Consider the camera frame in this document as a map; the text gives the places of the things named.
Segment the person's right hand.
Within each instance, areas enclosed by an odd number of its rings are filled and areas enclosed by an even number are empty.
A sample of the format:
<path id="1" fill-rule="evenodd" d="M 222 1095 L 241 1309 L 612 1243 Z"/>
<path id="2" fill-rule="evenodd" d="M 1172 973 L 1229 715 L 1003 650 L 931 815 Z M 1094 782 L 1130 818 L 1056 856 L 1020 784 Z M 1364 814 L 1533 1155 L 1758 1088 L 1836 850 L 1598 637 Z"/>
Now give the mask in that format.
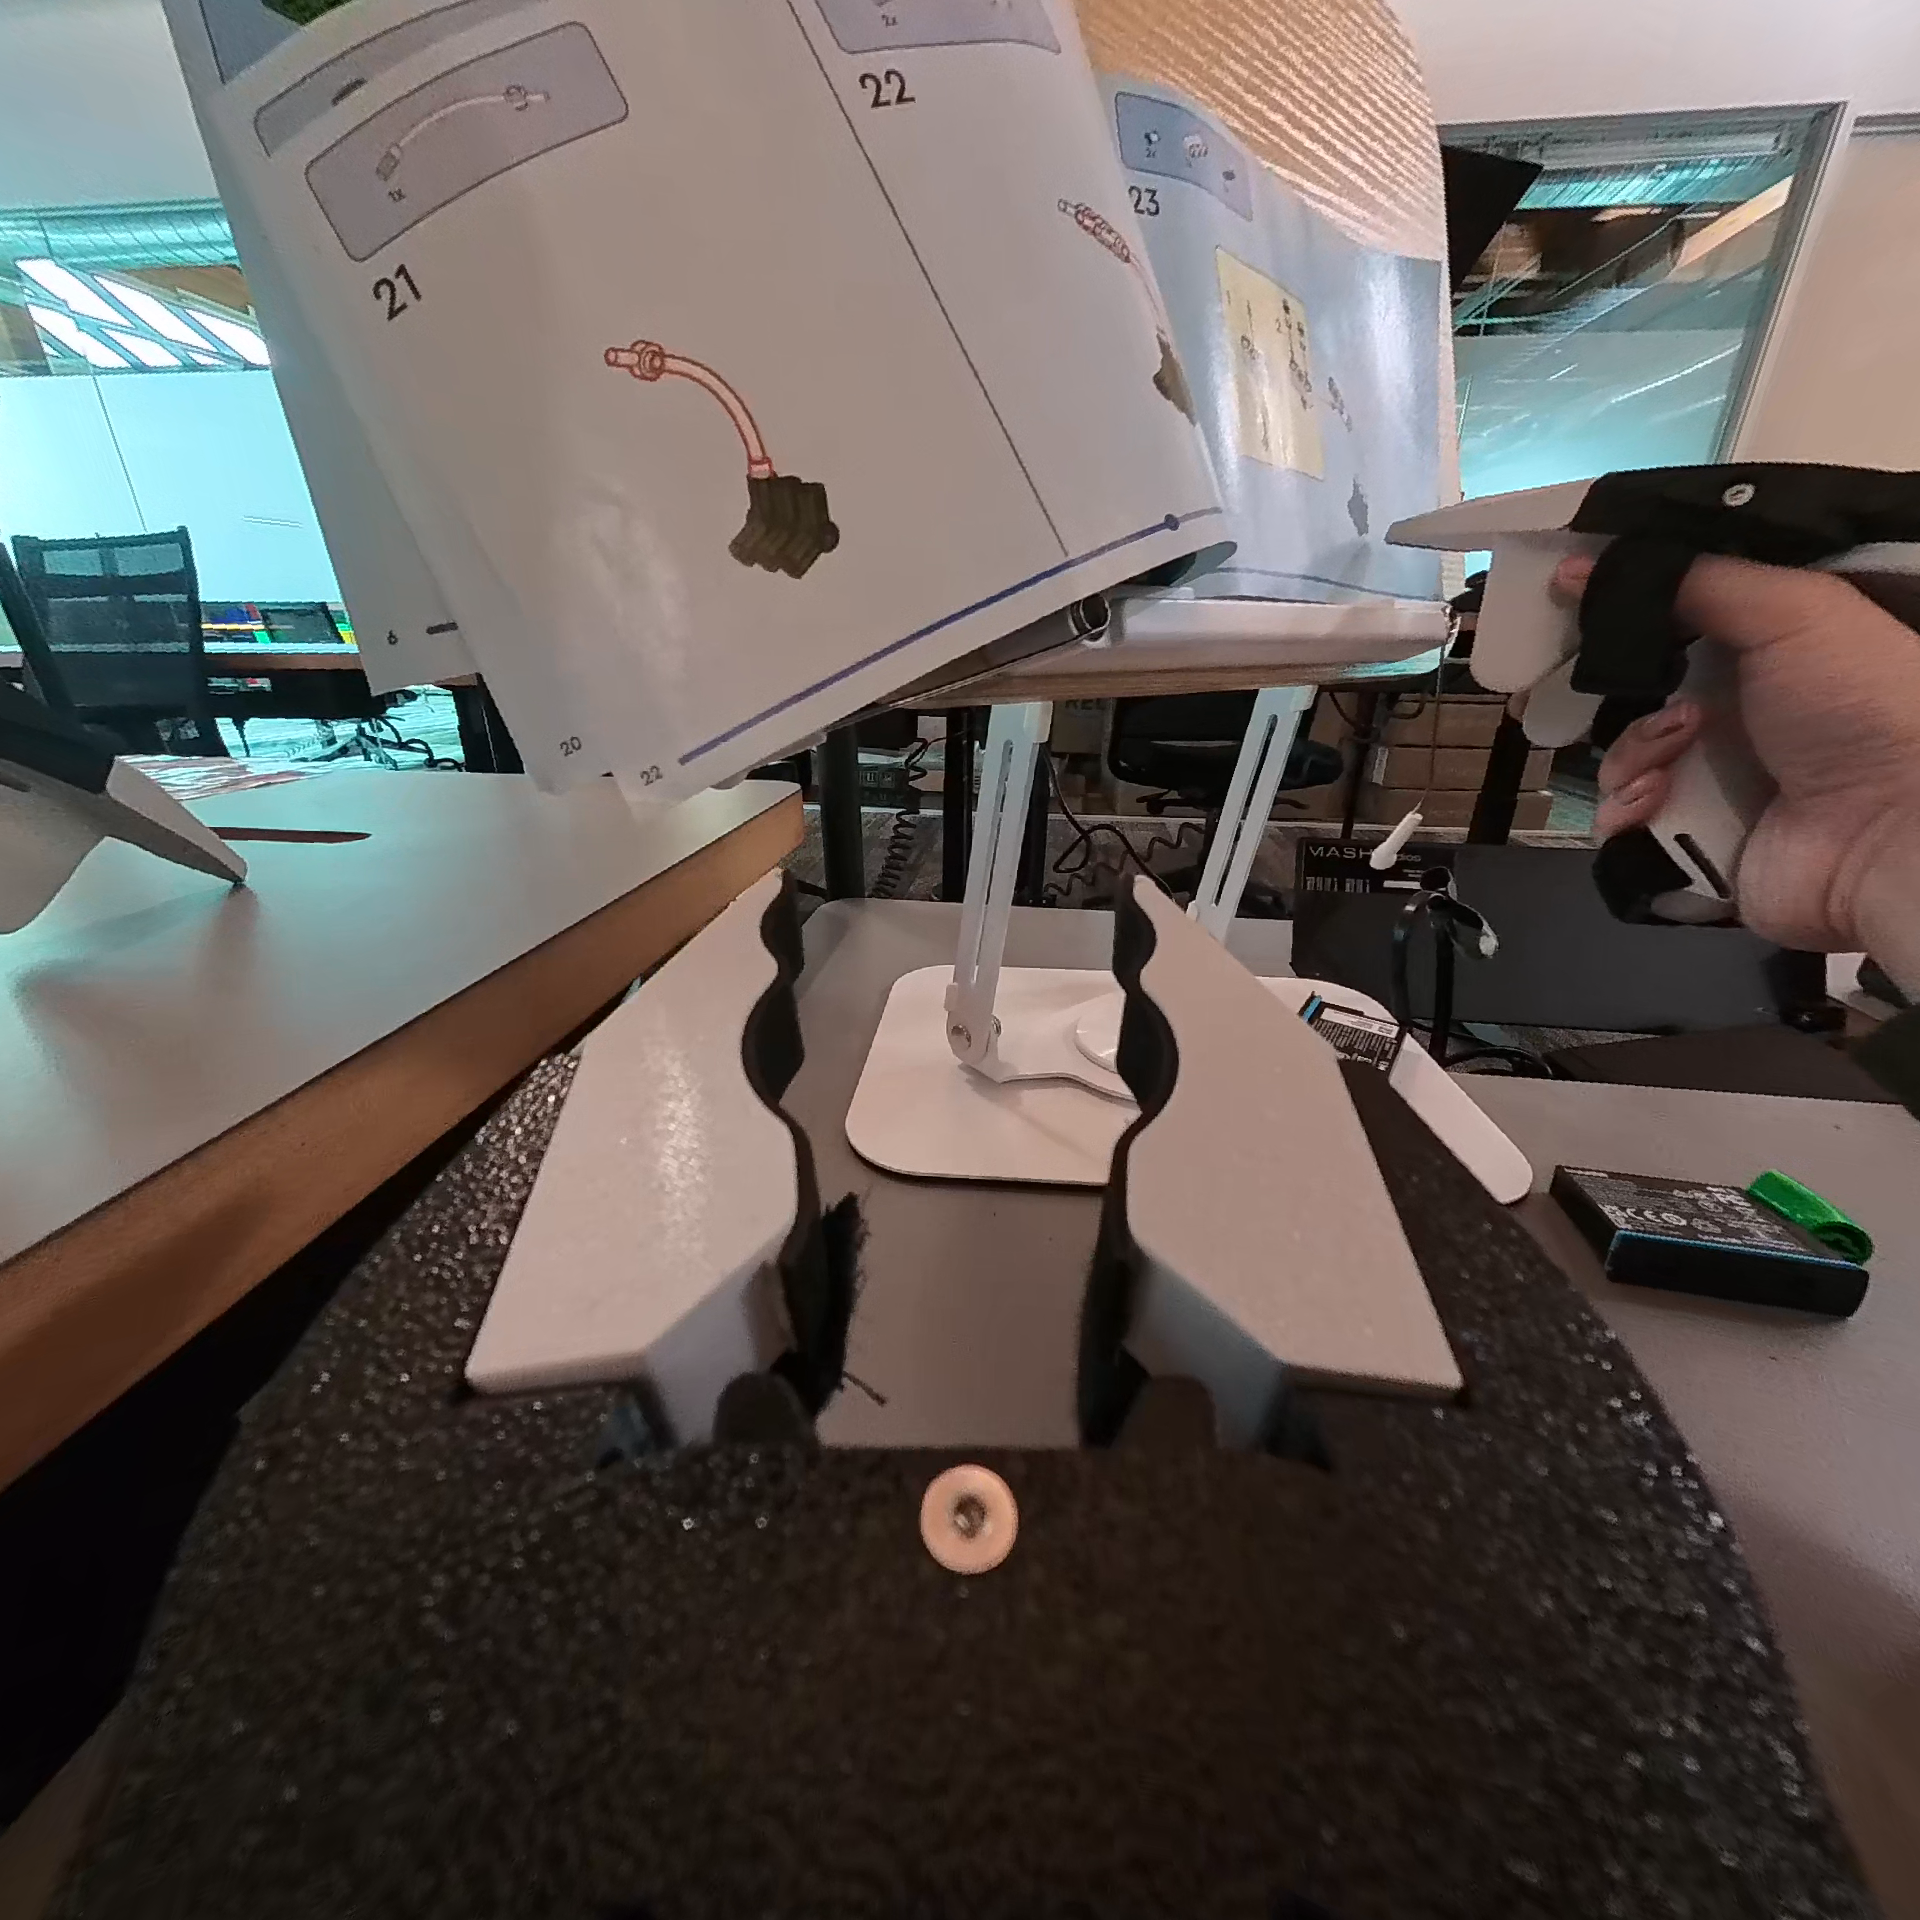
<path id="1" fill-rule="evenodd" d="M 1733 656 L 1773 784 L 1737 864 L 1740 922 L 1779 946 L 1864 954 L 1915 1002 L 1915 634 L 1829 573 L 1717 556 L 1693 559 L 1674 614 Z"/>

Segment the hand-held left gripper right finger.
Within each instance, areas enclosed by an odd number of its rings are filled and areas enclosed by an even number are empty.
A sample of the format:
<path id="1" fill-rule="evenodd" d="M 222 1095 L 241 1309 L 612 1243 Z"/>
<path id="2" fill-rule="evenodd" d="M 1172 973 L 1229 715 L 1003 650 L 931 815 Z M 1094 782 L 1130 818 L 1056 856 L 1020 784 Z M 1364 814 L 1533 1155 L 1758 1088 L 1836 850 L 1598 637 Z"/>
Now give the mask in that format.
<path id="1" fill-rule="evenodd" d="M 1189 1382 L 1278 1452 L 1300 1394 L 1459 1404 L 1465 1376 L 1330 1045 L 1140 879 L 1115 906 L 1110 1152 L 1076 1326 L 1076 1432 L 1118 1445 Z"/>

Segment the large black wall screen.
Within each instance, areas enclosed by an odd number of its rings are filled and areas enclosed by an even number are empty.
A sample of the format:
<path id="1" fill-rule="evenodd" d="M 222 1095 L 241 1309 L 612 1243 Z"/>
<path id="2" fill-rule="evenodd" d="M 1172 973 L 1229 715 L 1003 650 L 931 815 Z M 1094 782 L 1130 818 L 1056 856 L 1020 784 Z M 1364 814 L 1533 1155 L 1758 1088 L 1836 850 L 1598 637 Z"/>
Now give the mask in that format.
<path id="1" fill-rule="evenodd" d="M 1512 222 L 1525 194 L 1544 174 L 1526 157 L 1461 149 L 1443 141 L 1450 296 L 1461 296 L 1482 254 Z"/>

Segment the black office chair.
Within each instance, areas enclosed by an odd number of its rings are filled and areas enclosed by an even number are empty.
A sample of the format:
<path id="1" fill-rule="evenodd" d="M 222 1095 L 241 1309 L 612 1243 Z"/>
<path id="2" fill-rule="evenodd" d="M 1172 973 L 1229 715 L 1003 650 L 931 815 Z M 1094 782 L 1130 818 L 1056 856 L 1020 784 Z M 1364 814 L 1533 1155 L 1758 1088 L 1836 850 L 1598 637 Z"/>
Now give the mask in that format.
<path id="1" fill-rule="evenodd" d="M 1219 814 L 1256 706 L 1253 690 L 1115 699 L 1107 742 L 1114 795 L 1147 812 Z"/>

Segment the stack of cardboard boxes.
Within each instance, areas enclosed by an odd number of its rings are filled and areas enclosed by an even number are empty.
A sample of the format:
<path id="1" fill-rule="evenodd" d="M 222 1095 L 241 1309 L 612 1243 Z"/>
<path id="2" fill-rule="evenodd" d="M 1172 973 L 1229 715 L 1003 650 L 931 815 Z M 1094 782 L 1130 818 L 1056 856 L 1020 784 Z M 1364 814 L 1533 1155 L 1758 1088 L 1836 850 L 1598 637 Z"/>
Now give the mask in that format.
<path id="1" fill-rule="evenodd" d="M 1332 750 L 1336 778 L 1294 797 L 1310 823 L 1467 827 L 1490 772 L 1506 701 L 1417 688 L 1325 688 L 1305 738 Z"/>

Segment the light blue instruction booklet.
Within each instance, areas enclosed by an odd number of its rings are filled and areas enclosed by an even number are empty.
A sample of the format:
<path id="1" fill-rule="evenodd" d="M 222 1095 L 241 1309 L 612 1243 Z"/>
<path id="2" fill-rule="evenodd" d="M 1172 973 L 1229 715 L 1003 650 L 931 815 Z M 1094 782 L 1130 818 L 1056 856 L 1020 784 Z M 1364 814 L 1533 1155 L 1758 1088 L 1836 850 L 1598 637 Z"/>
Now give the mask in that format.
<path id="1" fill-rule="evenodd" d="M 164 4 L 315 382 L 552 795 L 662 807 L 1234 552 L 1078 4 Z"/>

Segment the black mesh chair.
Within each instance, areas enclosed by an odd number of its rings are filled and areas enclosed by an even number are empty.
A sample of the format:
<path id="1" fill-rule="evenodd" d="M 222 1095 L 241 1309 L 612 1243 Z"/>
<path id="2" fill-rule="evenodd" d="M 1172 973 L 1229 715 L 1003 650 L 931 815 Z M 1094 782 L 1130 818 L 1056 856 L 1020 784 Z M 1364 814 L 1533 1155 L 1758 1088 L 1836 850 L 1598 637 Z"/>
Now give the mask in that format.
<path id="1" fill-rule="evenodd" d="M 16 535 L 38 624 L 32 682 L 52 706 L 132 755 L 227 759 L 211 706 L 201 584 L 190 533 Z"/>

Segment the wood-edged grey table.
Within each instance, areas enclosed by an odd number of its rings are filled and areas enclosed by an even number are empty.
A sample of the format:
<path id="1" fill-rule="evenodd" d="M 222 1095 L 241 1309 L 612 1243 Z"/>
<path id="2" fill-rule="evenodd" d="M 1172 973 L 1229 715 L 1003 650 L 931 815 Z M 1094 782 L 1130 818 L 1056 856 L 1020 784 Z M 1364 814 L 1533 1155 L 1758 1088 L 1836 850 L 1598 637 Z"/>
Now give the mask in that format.
<path id="1" fill-rule="evenodd" d="M 803 839 L 793 784 L 325 774 L 88 855 L 4 938 L 2 1482 L 577 1035 Z"/>

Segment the dark flat panel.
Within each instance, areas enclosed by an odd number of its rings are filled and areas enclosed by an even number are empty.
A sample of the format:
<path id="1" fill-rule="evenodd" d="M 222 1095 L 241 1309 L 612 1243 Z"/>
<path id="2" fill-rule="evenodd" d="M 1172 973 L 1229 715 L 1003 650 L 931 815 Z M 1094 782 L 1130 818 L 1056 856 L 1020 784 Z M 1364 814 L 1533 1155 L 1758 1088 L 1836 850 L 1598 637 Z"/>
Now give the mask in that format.
<path id="1" fill-rule="evenodd" d="M 1744 927 L 1624 924 L 1594 885 L 1588 848 L 1412 842 L 1394 871 L 1371 845 L 1315 836 L 1299 845 L 1291 909 L 1297 975 L 1394 1004 L 1406 901 L 1446 871 L 1457 898 L 1497 938 L 1493 956 L 1457 956 L 1457 1023 L 1532 1023 L 1608 1034 L 1692 1034 L 1788 1019 L 1826 996 L 1826 965 Z"/>

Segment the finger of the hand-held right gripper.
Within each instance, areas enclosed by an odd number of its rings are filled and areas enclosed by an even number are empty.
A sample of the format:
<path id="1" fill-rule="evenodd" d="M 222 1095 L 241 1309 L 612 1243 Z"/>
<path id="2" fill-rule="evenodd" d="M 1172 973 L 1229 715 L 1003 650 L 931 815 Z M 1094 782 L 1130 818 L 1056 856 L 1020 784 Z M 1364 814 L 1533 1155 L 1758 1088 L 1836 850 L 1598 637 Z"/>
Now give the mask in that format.
<path id="1" fill-rule="evenodd" d="M 1396 518 L 1386 539 L 1425 551 L 1493 551 L 1518 536 L 1566 535 L 1592 485 L 1553 485 L 1464 498 L 1443 509 Z"/>

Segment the black battery pack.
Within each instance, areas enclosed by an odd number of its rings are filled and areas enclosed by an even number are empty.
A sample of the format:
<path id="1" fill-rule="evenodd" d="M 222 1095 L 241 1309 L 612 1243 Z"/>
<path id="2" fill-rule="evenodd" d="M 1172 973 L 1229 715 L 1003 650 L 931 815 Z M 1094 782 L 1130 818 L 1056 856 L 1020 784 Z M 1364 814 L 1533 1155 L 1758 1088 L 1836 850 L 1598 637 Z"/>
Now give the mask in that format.
<path id="1" fill-rule="evenodd" d="M 1737 1186 L 1558 1166 L 1547 1194 L 1624 1286 L 1825 1319 L 1868 1293 L 1860 1259 Z"/>

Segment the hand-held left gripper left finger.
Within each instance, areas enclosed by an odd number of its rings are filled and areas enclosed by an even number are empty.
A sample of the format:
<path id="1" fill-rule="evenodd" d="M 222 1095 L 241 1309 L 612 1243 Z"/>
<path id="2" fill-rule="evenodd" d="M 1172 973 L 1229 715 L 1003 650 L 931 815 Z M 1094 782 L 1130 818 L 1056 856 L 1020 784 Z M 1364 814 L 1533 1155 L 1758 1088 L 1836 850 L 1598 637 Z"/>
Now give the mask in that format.
<path id="1" fill-rule="evenodd" d="M 797 888 L 771 871 L 580 1050 L 465 1365 L 478 1397 L 626 1386 L 666 1447 L 811 1438 L 846 1373 L 858 1202 L 784 1108 Z"/>

